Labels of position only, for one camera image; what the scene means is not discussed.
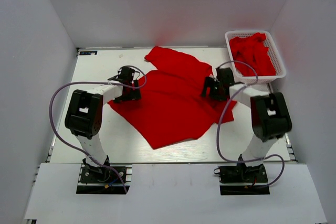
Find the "red t shirt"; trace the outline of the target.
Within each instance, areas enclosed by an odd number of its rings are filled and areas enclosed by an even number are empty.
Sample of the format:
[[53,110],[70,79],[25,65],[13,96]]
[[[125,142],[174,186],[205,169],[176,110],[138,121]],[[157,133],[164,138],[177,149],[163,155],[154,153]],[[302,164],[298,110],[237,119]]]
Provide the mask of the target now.
[[[155,150],[184,140],[200,138],[219,122],[226,105],[201,97],[204,79],[212,66],[173,49],[154,47],[145,60],[155,66],[140,78],[141,99],[109,106],[125,118]],[[233,101],[222,123],[234,120]]]

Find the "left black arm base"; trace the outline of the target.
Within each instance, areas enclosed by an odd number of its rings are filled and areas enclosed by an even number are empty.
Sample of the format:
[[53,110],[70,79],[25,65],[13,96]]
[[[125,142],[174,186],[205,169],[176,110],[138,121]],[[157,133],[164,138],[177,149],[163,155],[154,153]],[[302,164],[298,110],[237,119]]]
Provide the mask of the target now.
[[94,167],[83,159],[76,194],[126,195],[131,185],[131,165],[117,165],[113,169]]

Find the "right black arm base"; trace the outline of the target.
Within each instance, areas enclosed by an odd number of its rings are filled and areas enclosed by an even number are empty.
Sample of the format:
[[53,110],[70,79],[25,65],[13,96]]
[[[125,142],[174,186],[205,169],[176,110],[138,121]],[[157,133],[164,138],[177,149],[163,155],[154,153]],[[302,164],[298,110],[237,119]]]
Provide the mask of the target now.
[[219,177],[221,196],[269,195],[266,169],[263,164],[247,167],[245,164],[225,165],[214,169]]

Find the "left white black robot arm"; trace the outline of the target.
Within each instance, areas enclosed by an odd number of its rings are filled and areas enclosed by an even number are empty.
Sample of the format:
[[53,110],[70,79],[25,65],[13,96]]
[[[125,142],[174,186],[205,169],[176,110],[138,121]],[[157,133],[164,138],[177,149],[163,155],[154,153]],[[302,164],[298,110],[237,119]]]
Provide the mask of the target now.
[[107,103],[141,99],[138,78],[143,72],[134,66],[123,66],[117,74],[89,90],[75,90],[65,117],[65,127],[79,141],[85,153],[85,163],[94,167],[93,176],[101,182],[110,178],[109,158],[102,148],[99,131],[103,106]]

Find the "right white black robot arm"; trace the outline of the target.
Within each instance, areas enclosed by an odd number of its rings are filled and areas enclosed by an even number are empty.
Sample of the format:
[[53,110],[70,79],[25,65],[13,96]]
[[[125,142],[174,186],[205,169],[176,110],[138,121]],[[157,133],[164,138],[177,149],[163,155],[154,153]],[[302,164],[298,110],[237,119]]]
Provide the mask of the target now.
[[292,121],[285,97],[281,92],[265,92],[254,89],[251,84],[235,82],[231,68],[216,68],[217,76],[204,79],[201,96],[217,101],[225,101],[226,105],[220,115],[219,125],[226,110],[233,102],[239,102],[250,108],[253,136],[245,151],[240,154],[236,164],[238,177],[247,182],[256,175],[255,167],[268,159],[271,147],[292,130]]

